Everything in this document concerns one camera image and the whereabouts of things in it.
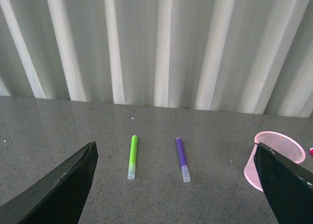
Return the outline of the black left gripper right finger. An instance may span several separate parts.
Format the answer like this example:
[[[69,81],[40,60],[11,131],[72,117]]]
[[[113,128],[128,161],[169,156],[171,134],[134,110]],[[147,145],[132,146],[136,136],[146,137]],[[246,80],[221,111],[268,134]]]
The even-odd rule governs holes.
[[[313,222],[313,174],[264,143],[254,164],[263,192],[280,224]]]

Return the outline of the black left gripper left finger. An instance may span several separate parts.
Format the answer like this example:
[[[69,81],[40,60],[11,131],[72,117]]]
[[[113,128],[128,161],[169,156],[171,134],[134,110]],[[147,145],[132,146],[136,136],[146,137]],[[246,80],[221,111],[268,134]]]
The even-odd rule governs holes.
[[[2,205],[2,224],[76,224],[88,198],[98,152],[90,142]]]

